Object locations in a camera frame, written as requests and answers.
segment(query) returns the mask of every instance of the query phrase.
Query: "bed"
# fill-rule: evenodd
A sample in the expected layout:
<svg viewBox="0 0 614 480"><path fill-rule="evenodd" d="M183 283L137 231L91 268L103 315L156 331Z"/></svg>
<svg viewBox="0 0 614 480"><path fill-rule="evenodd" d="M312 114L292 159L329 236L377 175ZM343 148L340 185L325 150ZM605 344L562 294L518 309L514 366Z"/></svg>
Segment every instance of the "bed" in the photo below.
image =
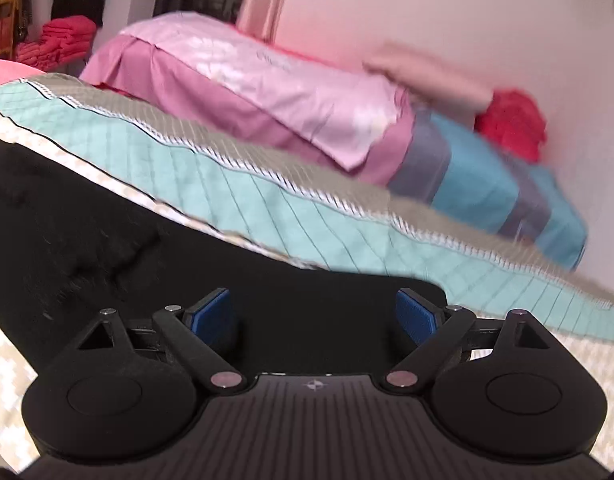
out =
<svg viewBox="0 0 614 480"><path fill-rule="evenodd" d="M517 306L530 310L603 386L609 413L593 454L614 467L614 295L565 271L535 247L485 234L387 189L233 139L197 121L173 118L145 102L69 76L34 76L0 86L0 156L8 146L54 161L63 173L80 175L97 189L207 234L225 247L238 246L303 268L424 278L441 286L450 303L487 316L501 317ZM43 231L47 236L56 231L54 213L34 215L32 206L40 207L45 200L41 197L61 200L52 195L57 182L45 166L37 162L23 171L15 158L0 158L0 225L15 223L27 211L40 233L18 241L9 236L11 243L2 245L1 238L8 235L0 228L0 455L14 468L23 468L36 456L19 411L20 396L35 372L21 352L33 356L28 350L34 344L46 349L45 357L55 352L78 320L86 322L97 309L96 301L75 308L67 300L77 298L81 289L89 290L97 273L113 264L101 263L99 256L92 260L87 244L80 248L85 260L70 260L85 232L103 229L87 221L87 215L68 222L68 232L58 230L52 235L57 238L43 241ZM25 175L28 184L20 186ZM1 215L5 210L20 214L11 214L8 222ZM78 214L66 205L60 217ZM140 222L126 236L141 239L137 243L143 245L152 239L149 232L141 232ZM2 281L20 268L28 245L53 254L49 267L55 272L80 273L77 286L58 287L53 296L31 304L33 296L24 295L53 272L34 266L31 258L24 264L34 276L23 273L19 290L3 287ZM123 254L130 249L122 244L117 248ZM158 261L147 272L160 274L162 285L165 276ZM149 286L158 288L159 281ZM130 315L136 298L140 304L144 300L143 308L152 307L152 289L133 299L130 288L123 290L121 312ZM2 294L8 295L8 303ZM33 344L17 330L20 321L11 305L11 295L17 294L22 294L16 296L18 308L24 307L33 319L27 323L36 330L35 335L28 332ZM67 319L71 328L58 332ZM39 336L44 333L53 333L53 338Z"/></svg>
<svg viewBox="0 0 614 480"><path fill-rule="evenodd" d="M167 34L154 38L144 32L146 28ZM279 148L305 162L386 187L485 232L534 244L567 269L578 264L587 231L546 168L503 154L468 128L425 105L411 104L402 89L395 94L399 119L372 144L361 164L343 168L287 122L258 106L255 98L231 91L211 74L203 75L170 49L172 36L200 41L213 38L217 29L246 43L260 57L273 58L270 70L318 64L276 51L210 18L177 12L124 30L94 54L81 79L126 92L235 139Z"/></svg>

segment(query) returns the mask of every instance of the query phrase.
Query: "red cloth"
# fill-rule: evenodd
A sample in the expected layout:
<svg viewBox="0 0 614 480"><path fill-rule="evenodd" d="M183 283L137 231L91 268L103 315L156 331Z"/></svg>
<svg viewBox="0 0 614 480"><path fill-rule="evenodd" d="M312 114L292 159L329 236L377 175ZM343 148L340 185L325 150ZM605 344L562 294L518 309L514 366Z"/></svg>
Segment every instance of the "red cloth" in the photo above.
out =
<svg viewBox="0 0 614 480"><path fill-rule="evenodd" d="M70 63L71 61L75 61L77 59L83 59L87 55L87 52L77 52L75 54L69 54L67 56L60 56L58 58L59 64Z"/></svg>
<svg viewBox="0 0 614 480"><path fill-rule="evenodd" d="M529 95L520 90L501 90L494 92L485 113L476 117L474 129L503 150L527 162L538 162L546 125Z"/></svg>
<svg viewBox="0 0 614 480"><path fill-rule="evenodd" d="M36 65L36 68L38 70L42 70L43 72L49 72L50 70L53 70L57 66L58 66L58 63L55 61L45 61L45 62L39 62Z"/></svg>
<svg viewBox="0 0 614 480"><path fill-rule="evenodd" d="M81 41L80 43L61 43L60 54L69 56L69 54L83 53L87 54L91 48L90 41Z"/></svg>
<svg viewBox="0 0 614 480"><path fill-rule="evenodd" d="M20 43L16 47L16 61L41 70L47 70L47 63L53 63L55 66L59 48L60 40Z"/></svg>
<svg viewBox="0 0 614 480"><path fill-rule="evenodd" d="M71 32L71 34L95 34L98 29L96 23L85 16L69 16L56 18L42 26L42 33L55 32L58 34Z"/></svg>
<svg viewBox="0 0 614 480"><path fill-rule="evenodd" d="M122 96L125 97L129 97L131 99L136 99L136 101L143 101L146 102L143 99L140 99L139 97L136 97L135 95L131 95L129 92L125 92L124 90L120 90L118 88L114 88L113 86L109 86L107 83L99 83L97 85L94 85L96 88L100 88L101 90L110 90L112 92L115 92L117 94L120 94Z"/></svg>
<svg viewBox="0 0 614 480"><path fill-rule="evenodd" d="M52 33L42 33L40 35L41 41L60 40L66 43L79 43L81 41L91 41L93 40L93 38L94 38L93 34L69 34L68 32L65 32L63 34L54 34L53 32Z"/></svg>

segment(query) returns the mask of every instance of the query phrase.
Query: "circular mount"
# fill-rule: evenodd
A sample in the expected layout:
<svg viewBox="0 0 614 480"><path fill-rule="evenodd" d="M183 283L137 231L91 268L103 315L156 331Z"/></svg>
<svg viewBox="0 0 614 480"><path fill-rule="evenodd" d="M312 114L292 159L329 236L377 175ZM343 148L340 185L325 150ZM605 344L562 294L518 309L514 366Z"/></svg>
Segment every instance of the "circular mount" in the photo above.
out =
<svg viewBox="0 0 614 480"><path fill-rule="evenodd" d="M110 332L111 348L85 344L100 330ZM103 312L42 371L22 403L40 452L80 462L144 455L180 434L195 409L192 381L168 364L138 356L119 317Z"/></svg>
<svg viewBox="0 0 614 480"><path fill-rule="evenodd" d="M538 320L519 314L508 316L491 355L437 378L437 419L467 446L504 460L589 451L607 413L601 387ZM522 338L528 327L532 337Z"/></svg>

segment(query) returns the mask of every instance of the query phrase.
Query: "quilted blanket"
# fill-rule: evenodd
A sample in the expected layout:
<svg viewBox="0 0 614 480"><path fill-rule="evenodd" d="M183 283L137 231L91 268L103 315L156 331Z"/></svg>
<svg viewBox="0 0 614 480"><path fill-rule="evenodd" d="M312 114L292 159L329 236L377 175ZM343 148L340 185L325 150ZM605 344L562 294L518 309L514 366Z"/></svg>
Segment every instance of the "quilted blanket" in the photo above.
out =
<svg viewBox="0 0 614 480"><path fill-rule="evenodd" d="M450 303L489 316L530 310L604 387L610 411L594 453L614 466L614 295L532 246L67 76L1 86L0 139L163 216L294 265L424 278L443 287ZM20 356L11 361L13 376L31 380ZM15 420L16 402L7 407L7 420ZM0 420L0 435L5 426ZM15 446L0 441L13 466L33 456L25 452L17 458Z"/></svg>

